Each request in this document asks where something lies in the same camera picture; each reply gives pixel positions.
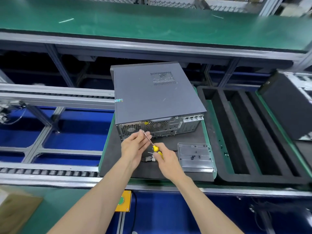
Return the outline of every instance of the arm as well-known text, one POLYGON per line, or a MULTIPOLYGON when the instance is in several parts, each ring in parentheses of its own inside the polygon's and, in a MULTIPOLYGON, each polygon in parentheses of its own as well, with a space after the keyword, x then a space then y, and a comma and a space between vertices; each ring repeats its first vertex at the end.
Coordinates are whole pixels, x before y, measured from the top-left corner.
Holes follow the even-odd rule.
POLYGON ((121 158, 48 232, 48 234, 105 233, 126 185, 150 142, 143 131, 121 143, 121 158))
POLYGON ((167 149, 163 143, 156 143, 163 153, 163 159, 158 153, 154 157, 158 161, 162 174, 181 192, 197 222, 202 234, 243 232, 200 191, 192 179, 183 172, 175 152, 167 149))

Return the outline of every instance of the green button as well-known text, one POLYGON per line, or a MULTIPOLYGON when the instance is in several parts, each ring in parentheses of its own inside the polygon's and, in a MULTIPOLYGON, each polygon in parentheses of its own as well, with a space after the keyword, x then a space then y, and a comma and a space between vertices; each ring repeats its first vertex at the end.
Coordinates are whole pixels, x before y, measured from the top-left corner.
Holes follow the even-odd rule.
POLYGON ((119 202, 118 202, 118 205, 122 204, 123 202, 124 202, 124 198, 121 197, 120 200, 119 200, 119 202))

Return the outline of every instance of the forearm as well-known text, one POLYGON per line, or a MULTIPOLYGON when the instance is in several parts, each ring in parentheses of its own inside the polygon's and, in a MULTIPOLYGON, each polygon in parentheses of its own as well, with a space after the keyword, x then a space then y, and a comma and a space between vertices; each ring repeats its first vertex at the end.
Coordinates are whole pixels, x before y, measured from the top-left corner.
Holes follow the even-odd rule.
POLYGON ((48 234, 105 233, 132 172, 130 161, 121 158, 48 234))
POLYGON ((243 232, 186 175, 175 182, 202 234, 243 232))

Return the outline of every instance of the screwdriver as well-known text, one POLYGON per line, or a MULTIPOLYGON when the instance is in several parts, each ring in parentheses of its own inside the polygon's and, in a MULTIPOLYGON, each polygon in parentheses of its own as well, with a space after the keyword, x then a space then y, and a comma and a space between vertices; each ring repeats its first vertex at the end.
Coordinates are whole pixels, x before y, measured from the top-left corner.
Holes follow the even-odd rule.
POLYGON ((153 142, 149 139, 149 137, 145 134, 145 132, 143 131, 144 135, 146 136, 146 138, 151 142, 151 144, 153 145, 153 149, 154 149, 154 152, 157 152, 160 154, 161 158, 163 159, 163 156, 162 156, 162 152, 159 150, 159 148, 153 144, 153 142))

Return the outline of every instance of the green tabletop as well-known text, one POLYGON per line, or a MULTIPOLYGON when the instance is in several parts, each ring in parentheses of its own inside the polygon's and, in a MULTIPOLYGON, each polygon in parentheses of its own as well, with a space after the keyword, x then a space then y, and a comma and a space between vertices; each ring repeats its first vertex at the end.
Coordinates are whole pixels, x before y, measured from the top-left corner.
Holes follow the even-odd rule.
POLYGON ((83 0, 0 0, 0 29, 298 51, 312 41, 312 19, 83 0))

